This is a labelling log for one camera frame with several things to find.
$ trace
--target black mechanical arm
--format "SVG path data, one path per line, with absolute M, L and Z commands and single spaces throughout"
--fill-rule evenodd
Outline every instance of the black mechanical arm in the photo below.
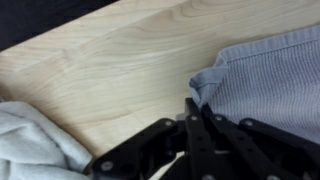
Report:
M 93 164 L 95 180 L 320 180 L 320 146 L 254 119 L 239 125 L 186 99 L 185 121 L 160 119 Z

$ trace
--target light wood surface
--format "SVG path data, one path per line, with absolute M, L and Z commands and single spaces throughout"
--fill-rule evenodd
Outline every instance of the light wood surface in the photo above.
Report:
M 222 48 L 320 22 L 317 0 L 121 0 L 0 53 L 0 94 L 99 156 L 183 112 Z

